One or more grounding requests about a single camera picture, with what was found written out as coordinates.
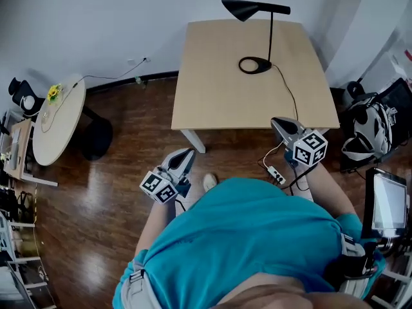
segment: shoe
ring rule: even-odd
[[[212,173],[207,173],[203,177],[203,188],[205,189],[205,192],[209,191],[211,188],[214,188],[217,184],[218,180]]]

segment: baseboard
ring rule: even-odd
[[[140,79],[143,82],[146,82],[146,81],[149,81],[149,80],[173,78],[173,77],[177,77],[178,75],[179,75],[179,71],[170,71],[170,72],[154,73],[152,75],[141,75]],[[109,82],[107,84],[103,84],[103,85],[88,88],[87,92],[88,93],[95,93],[96,91],[107,90],[107,89],[122,86],[122,85],[132,84],[134,82],[136,82],[135,78],[128,78],[128,79],[113,81],[113,82]]]

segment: power strip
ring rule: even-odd
[[[270,166],[268,168],[268,172],[270,175],[272,175],[274,177],[274,179],[279,182],[279,184],[284,184],[286,182],[286,179],[281,175],[281,173],[279,173],[275,167]]]

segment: teal shirt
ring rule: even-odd
[[[335,220],[270,183],[232,178],[174,219],[136,260],[162,308],[209,308],[258,272],[298,278],[307,292],[333,292],[322,275],[341,255],[341,231],[359,241],[361,230],[354,214]],[[132,272],[130,263],[115,292],[116,309]]]

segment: office chair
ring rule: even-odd
[[[37,97],[27,81],[20,82],[16,78],[11,81],[8,93],[12,96],[13,102],[23,109],[24,114],[28,117],[32,116],[32,120],[35,121],[37,116],[33,115],[40,111],[44,98]],[[29,96],[34,98],[34,104],[30,109],[27,109],[22,99]]]

